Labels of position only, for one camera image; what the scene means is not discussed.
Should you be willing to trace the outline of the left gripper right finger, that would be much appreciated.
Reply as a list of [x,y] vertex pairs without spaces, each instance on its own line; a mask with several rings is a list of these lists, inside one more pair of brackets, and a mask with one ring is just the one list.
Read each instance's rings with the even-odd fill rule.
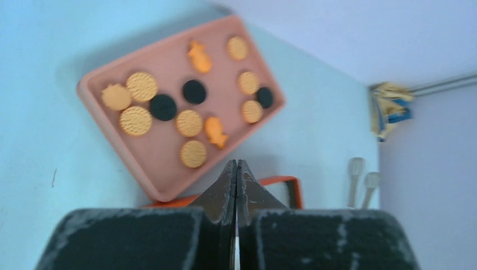
[[247,198],[264,191],[247,162],[237,165],[242,269],[419,269],[400,223],[381,210],[290,209]]

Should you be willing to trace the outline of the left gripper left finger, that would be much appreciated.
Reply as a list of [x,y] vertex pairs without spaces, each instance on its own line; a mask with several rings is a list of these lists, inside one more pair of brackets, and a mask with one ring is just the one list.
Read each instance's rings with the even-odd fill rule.
[[58,223],[37,269],[234,269],[237,163],[183,208],[85,208]]

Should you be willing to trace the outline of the orange compartment box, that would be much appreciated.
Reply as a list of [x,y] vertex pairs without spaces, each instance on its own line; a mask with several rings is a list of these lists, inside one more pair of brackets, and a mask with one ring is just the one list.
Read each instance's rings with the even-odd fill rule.
[[[262,203],[265,206],[271,205],[272,197],[278,200],[279,203],[290,209],[302,209],[302,189],[298,178],[289,175],[276,175],[273,177],[262,178],[258,182],[263,187],[264,191],[259,191],[258,188],[251,188],[247,192],[247,198],[254,202]],[[169,202],[153,202],[143,206],[144,208],[182,208],[188,206],[201,193],[180,197]]]

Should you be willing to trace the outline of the pink cookie tray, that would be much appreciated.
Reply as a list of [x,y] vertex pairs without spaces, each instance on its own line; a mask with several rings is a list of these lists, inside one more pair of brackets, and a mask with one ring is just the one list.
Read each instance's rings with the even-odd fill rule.
[[[243,60],[234,60],[228,54],[227,41],[234,36],[247,42],[249,53]],[[192,40],[206,46],[205,52],[212,61],[208,73],[197,71],[191,64],[187,53]],[[152,116],[152,126],[146,134],[131,136],[119,125],[119,115],[124,110],[115,111],[105,106],[101,91],[109,84],[126,87],[129,76],[140,71],[154,77],[158,86],[156,95],[166,94],[174,99],[177,114],[170,121]],[[273,105],[263,108],[262,118],[253,124],[247,123],[241,113],[244,102],[256,101],[256,93],[244,94],[239,87],[238,77],[245,71],[253,72],[260,87],[268,87],[274,96]],[[182,94],[183,85],[192,79],[201,81],[206,88],[207,97],[199,105],[188,103]],[[281,88],[244,24],[235,15],[185,30],[114,60],[85,75],[78,83],[77,93],[132,176],[155,201],[175,199],[285,105]],[[141,106],[150,112],[150,101],[138,102],[132,98],[131,106]],[[202,131],[194,137],[181,135],[176,127],[177,115],[189,109],[197,111],[203,120]],[[224,134],[228,136],[223,149],[210,143],[205,133],[205,121],[211,116],[220,119]],[[202,142],[207,149],[206,162],[198,168],[188,168],[180,159],[182,145],[190,140]]]

